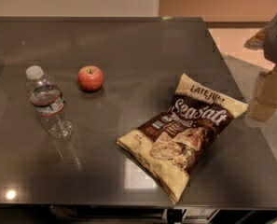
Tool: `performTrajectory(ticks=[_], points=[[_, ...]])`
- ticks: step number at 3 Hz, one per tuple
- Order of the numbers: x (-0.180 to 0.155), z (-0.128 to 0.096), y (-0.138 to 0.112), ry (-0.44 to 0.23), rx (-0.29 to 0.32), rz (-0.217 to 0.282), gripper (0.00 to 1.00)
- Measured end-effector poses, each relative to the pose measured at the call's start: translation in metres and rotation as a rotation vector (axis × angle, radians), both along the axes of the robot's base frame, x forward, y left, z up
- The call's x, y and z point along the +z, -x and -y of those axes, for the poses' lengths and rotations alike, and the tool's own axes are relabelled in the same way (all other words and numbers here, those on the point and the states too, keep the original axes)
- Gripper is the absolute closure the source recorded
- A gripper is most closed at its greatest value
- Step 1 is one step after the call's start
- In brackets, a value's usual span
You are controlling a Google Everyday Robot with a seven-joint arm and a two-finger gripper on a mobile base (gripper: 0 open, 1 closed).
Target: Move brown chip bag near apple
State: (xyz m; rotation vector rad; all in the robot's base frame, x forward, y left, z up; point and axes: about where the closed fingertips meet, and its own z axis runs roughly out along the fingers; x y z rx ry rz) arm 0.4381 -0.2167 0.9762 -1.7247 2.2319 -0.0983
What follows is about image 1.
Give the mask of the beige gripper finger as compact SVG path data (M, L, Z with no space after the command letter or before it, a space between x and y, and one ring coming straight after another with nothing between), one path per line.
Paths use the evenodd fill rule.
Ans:
M244 117L244 122L249 127L260 127L266 123L277 111L277 107L261 104L257 99L252 99Z

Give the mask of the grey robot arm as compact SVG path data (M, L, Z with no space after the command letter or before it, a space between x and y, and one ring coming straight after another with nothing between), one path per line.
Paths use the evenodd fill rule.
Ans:
M275 64L269 72L260 72L256 78L245 123L258 127L277 111L277 14L270 21L263 42L264 57Z

